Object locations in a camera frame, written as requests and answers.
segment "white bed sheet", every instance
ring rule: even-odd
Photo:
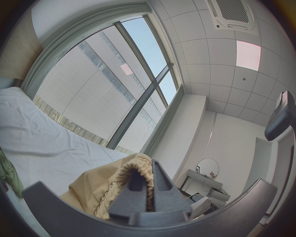
[[[24,188],[40,180],[57,195],[84,171],[127,156],[57,124],[18,87],[0,90],[0,134]]]

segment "wrinkled sheet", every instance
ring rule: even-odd
[[[84,171],[127,156],[57,124],[18,87],[0,90],[0,134],[24,188],[40,180],[57,195]]]

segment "ceiling air conditioner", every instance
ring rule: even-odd
[[[247,0],[205,0],[217,30],[242,31],[259,36],[258,23]]]

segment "beige garment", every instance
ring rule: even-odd
[[[152,161],[141,153],[85,171],[60,197],[90,215],[109,220],[108,208],[134,170],[137,170],[147,181],[147,210],[153,211]]]

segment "mirror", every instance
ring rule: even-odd
[[[201,160],[197,167],[196,170],[198,173],[202,175],[206,175],[208,178],[216,178],[219,172],[219,166],[216,161],[213,159],[207,158]]]

